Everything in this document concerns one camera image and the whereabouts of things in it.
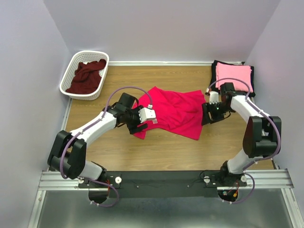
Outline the folded black t shirt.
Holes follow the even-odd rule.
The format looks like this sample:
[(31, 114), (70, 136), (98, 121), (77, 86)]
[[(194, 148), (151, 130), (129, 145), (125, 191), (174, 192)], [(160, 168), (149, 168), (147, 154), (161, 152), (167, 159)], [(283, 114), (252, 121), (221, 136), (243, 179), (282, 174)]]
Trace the folded black t shirt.
[[(218, 62), (220, 62), (220, 63), (223, 63), (223, 64), (227, 64), (227, 65), (234, 65), (234, 64), (229, 64), (229, 63), (225, 63), (225, 62), (221, 62), (221, 61), (218, 61), (218, 60), (214, 60), (214, 62), (212, 63), (212, 65), (211, 65), (211, 80), (210, 80), (210, 85), (213, 83), (213, 82), (215, 82), (216, 81), (216, 72), (215, 72), (215, 69), (216, 69), (216, 64), (218, 63)], [(252, 70), (253, 70), (253, 73), (252, 73), (252, 75), (251, 75), (251, 84), (252, 84), (252, 86), (253, 86), (253, 89), (254, 89), (254, 67), (253, 66), (250, 66), (251, 68), (252, 68)], [(218, 93), (220, 93), (220, 89), (217, 89), (216, 87), (215, 87), (215, 84), (214, 85), (212, 85), (211, 86), (211, 89), (213, 90), (213, 91), (216, 91), (216, 92), (218, 92)], [(249, 97), (255, 97), (255, 92), (253, 92), (253, 93), (250, 93), (249, 94)]]

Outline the folded pink t shirt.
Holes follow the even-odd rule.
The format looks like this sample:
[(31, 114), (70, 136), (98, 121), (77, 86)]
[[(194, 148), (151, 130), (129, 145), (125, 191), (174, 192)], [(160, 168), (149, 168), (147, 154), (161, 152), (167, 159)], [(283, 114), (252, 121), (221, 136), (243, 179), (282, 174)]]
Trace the folded pink t shirt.
[[(222, 78), (234, 78), (239, 79), (243, 82), (245, 82), (249, 88), (250, 93), (254, 92), (253, 86), (251, 84), (251, 75), (253, 73), (253, 70), (250, 66), (235, 66), (235, 65), (227, 65), (218, 62), (216, 64), (216, 80), (222, 79)], [(215, 84), (215, 87), (217, 89), (220, 89), (220, 86), (224, 83), (232, 82), (234, 85), (234, 88), (236, 91), (244, 91), (248, 92), (248, 87), (244, 85), (243, 83), (239, 81), (229, 81), (229, 80), (221, 80)]]

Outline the crimson red t shirt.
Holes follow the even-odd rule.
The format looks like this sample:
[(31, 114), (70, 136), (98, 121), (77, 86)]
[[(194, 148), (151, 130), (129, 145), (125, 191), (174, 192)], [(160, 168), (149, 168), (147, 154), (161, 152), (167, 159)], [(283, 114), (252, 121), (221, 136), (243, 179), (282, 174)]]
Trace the crimson red t shirt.
[(153, 87), (148, 91), (152, 97), (157, 123), (147, 122), (147, 128), (134, 136), (144, 139), (146, 132), (163, 129), (193, 140), (198, 140), (202, 131), (203, 110), (206, 102), (200, 90), (181, 93)]

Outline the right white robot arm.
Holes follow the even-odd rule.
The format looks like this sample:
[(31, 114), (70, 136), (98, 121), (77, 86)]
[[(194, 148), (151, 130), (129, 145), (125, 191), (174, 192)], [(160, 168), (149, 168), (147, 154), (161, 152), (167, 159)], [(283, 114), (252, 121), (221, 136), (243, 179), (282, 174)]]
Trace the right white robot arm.
[(208, 87), (205, 94), (209, 102), (202, 105), (202, 125), (223, 121), (226, 113), (238, 113), (247, 124), (241, 151), (220, 170), (203, 172), (205, 182), (230, 187), (243, 180), (247, 168), (280, 152), (282, 121), (258, 108), (248, 93), (237, 92), (232, 82), (222, 84), (219, 93)]

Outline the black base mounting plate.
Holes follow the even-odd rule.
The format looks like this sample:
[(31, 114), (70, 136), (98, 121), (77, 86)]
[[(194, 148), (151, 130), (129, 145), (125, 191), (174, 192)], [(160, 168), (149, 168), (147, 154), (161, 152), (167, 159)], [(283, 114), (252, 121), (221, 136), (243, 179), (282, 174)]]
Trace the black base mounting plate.
[(222, 191), (247, 186), (244, 174), (230, 174), (227, 171), (103, 171), (100, 177), (85, 180), (83, 187), (106, 187), (110, 198), (174, 198), (207, 197), (216, 198)]

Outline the aluminium frame rail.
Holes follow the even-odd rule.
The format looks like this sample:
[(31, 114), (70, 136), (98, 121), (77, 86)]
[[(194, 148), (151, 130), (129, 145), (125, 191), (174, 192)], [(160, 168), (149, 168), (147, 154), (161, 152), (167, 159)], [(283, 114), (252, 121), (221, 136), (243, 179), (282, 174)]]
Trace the aluminium frame rail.
[[(285, 170), (247, 170), (246, 173), (252, 176), (253, 180), (247, 178), (247, 186), (241, 189), (250, 189), (255, 183), (255, 189), (292, 189), (293, 182), (287, 169)], [(105, 191), (105, 187), (89, 184), (81, 185), (81, 181), (74, 179), (63, 179), (56, 171), (44, 171), (41, 174), (39, 190), (100, 190)]]

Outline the white plastic laundry basket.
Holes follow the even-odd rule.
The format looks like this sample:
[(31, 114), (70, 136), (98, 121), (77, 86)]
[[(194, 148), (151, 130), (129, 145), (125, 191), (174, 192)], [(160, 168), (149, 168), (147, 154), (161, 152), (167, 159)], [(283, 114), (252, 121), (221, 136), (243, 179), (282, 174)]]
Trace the white plastic laundry basket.
[(60, 92), (76, 100), (95, 100), (101, 93), (108, 65), (109, 55), (105, 52), (77, 52), (60, 82)]

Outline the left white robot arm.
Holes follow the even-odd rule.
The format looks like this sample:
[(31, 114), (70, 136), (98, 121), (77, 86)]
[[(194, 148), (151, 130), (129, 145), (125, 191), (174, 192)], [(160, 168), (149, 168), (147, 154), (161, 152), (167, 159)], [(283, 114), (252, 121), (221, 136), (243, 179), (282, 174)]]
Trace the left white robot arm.
[(57, 133), (52, 145), (47, 164), (59, 171), (64, 179), (83, 178), (96, 188), (107, 182), (106, 168), (86, 160), (86, 150), (104, 133), (126, 125), (130, 134), (147, 128), (149, 118), (155, 117), (152, 105), (133, 106), (138, 100), (123, 93), (118, 102), (104, 108), (93, 120), (82, 127), (67, 132)]

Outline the dark maroon t shirt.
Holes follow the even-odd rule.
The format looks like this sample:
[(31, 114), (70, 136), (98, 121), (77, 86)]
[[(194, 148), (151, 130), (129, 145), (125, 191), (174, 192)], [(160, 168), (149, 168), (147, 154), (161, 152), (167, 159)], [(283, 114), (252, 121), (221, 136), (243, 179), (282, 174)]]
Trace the dark maroon t shirt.
[(99, 71), (106, 66), (106, 60), (92, 61), (87, 64), (80, 62), (67, 93), (87, 95), (95, 92), (100, 84)]

